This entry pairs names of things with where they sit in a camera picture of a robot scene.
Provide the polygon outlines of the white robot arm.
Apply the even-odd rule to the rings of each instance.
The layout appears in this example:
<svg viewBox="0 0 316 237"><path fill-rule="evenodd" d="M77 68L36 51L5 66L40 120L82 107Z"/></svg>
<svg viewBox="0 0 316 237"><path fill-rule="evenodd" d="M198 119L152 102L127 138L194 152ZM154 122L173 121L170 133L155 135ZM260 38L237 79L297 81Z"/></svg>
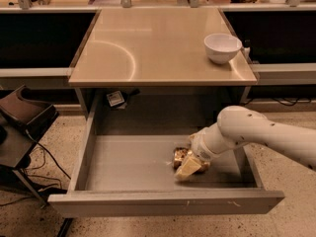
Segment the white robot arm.
<svg viewBox="0 0 316 237"><path fill-rule="evenodd" d="M191 151L177 169L175 178L186 180L228 150L257 143L303 165L316 169L316 130L269 120L244 107L229 106L217 116L217 122L190 136Z"/></svg>

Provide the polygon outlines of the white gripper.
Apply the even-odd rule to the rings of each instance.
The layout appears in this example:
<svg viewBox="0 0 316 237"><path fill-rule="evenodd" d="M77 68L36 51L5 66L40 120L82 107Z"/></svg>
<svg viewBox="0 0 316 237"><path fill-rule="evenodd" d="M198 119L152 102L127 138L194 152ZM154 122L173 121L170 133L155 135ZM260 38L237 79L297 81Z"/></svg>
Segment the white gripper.
<svg viewBox="0 0 316 237"><path fill-rule="evenodd" d="M197 132L190 136L191 149L186 149L186 157L182 165L177 169L175 178L178 181L184 181L202 166L201 161L211 162L218 158L204 142L204 133Z"/></svg>

